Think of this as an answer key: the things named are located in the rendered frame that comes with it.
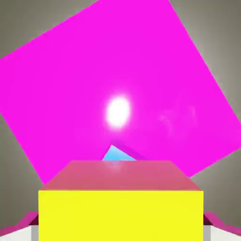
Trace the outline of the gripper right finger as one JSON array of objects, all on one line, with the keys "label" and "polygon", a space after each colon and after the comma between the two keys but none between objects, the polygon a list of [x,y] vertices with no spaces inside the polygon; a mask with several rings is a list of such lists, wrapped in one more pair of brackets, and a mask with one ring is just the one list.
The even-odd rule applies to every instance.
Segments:
[{"label": "gripper right finger", "polygon": [[226,225],[212,212],[204,212],[203,241],[241,241],[241,229]]}]

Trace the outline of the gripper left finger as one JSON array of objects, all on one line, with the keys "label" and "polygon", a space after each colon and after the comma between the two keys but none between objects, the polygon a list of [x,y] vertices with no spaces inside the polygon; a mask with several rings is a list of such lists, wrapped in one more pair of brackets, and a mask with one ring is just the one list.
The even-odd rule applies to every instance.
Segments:
[{"label": "gripper left finger", "polygon": [[0,230],[0,241],[39,241],[38,212],[29,212],[16,225]]}]

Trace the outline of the small yellow cube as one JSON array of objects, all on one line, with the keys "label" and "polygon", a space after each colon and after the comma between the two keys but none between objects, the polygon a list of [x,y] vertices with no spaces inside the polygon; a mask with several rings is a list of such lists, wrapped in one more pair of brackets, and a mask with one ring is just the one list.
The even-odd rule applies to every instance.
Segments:
[{"label": "small yellow cube", "polygon": [[203,191],[169,161],[72,161],[39,190],[39,241],[203,241]]}]

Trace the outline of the small light blue cube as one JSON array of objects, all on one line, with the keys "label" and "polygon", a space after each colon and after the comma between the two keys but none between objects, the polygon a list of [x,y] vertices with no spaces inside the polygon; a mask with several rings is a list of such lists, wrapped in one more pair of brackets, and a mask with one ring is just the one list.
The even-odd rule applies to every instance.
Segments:
[{"label": "small light blue cube", "polygon": [[106,154],[104,155],[103,161],[129,161],[135,160],[125,152],[121,151],[114,145],[111,145]]}]

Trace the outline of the large magenta box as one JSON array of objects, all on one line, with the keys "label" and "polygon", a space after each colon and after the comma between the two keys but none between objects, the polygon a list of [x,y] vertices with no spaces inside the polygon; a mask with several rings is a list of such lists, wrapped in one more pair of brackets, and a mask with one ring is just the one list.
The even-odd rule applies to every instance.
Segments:
[{"label": "large magenta box", "polygon": [[241,148],[169,0],[99,0],[0,59],[0,113],[44,183],[112,144],[188,176]]}]

